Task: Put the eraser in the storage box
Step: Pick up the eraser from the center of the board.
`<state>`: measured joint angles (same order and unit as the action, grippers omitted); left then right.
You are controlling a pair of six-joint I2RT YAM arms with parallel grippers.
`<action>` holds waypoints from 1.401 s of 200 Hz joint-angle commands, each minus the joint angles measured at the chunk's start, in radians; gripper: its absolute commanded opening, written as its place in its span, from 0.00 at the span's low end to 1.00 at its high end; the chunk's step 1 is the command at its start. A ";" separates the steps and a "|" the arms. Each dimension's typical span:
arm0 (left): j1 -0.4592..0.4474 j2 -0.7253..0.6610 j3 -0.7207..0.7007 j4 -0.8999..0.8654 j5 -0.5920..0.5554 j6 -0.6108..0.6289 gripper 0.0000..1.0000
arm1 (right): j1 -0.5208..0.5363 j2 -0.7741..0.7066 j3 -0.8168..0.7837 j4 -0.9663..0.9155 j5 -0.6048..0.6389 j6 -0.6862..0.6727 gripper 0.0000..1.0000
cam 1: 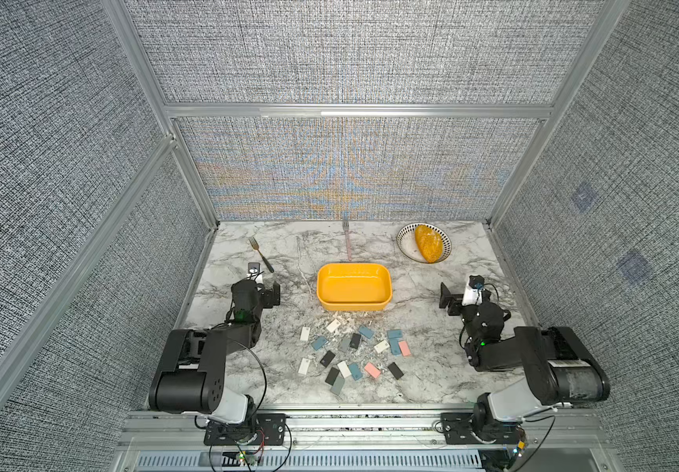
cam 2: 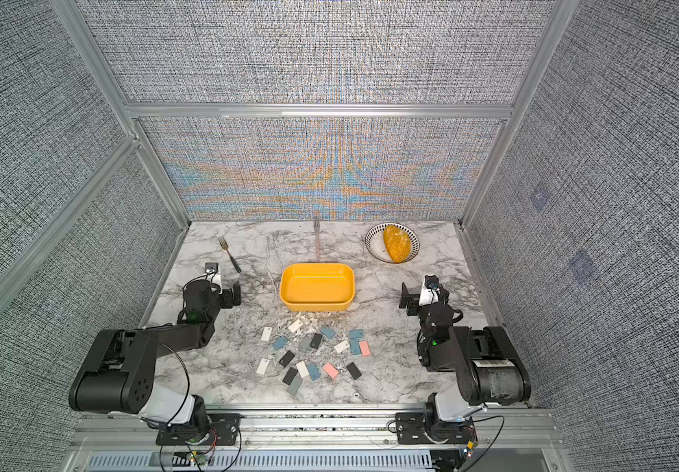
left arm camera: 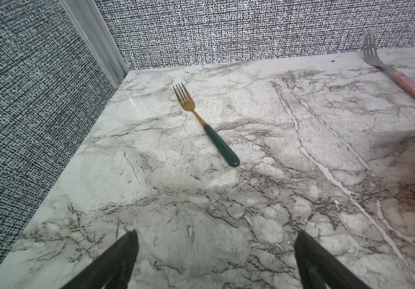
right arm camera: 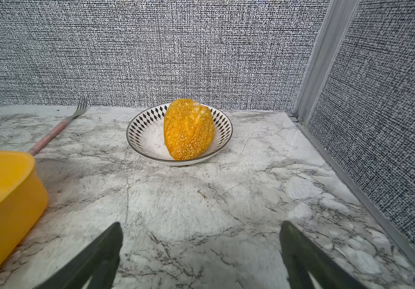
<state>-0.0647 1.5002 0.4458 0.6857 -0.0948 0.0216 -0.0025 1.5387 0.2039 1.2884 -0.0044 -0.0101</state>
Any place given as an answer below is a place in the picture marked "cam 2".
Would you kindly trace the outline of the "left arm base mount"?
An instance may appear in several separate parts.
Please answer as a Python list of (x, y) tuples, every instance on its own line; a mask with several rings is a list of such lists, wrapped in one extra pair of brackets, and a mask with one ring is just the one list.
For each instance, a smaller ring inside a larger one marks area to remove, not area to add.
[(157, 446), (234, 446), (237, 443), (241, 415), (236, 413), (215, 413), (193, 418), (186, 424), (173, 424), (158, 430)]

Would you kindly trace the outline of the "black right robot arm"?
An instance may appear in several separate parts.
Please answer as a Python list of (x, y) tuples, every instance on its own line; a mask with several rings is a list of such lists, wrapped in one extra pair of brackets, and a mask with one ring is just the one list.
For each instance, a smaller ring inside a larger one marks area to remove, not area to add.
[(477, 440), (473, 416), (492, 403), (529, 401), (532, 384), (507, 331), (501, 326), (463, 326), (464, 312), (435, 275), (419, 293), (406, 285), (398, 308), (419, 322), (416, 352), (432, 373), (453, 373), (455, 383), (429, 395), (421, 413), (398, 413), (394, 430), (401, 444), (468, 444)]

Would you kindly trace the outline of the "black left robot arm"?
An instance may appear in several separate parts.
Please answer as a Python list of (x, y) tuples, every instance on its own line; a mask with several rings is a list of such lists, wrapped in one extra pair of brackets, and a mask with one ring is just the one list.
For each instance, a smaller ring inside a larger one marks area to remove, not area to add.
[(241, 285), (222, 288), (207, 277), (196, 277), (183, 287), (183, 308), (175, 324), (141, 330), (101, 330), (77, 373), (69, 393), (75, 411), (122, 412), (135, 415), (158, 429), (175, 427), (209, 430), (201, 397), (155, 384), (156, 360), (180, 359), (184, 351), (206, 347), (215, 334), (222, 310), (242, 302)]

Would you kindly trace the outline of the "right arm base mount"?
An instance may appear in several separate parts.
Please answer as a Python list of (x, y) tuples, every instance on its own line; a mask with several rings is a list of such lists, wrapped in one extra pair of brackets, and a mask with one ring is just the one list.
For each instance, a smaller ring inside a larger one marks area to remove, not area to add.
[(471, 421), (446, 422), (429, 413), (398, 412), (390, 424), (404, 446), (446, 446), (447, 444), (476, 444), (478, 442)]

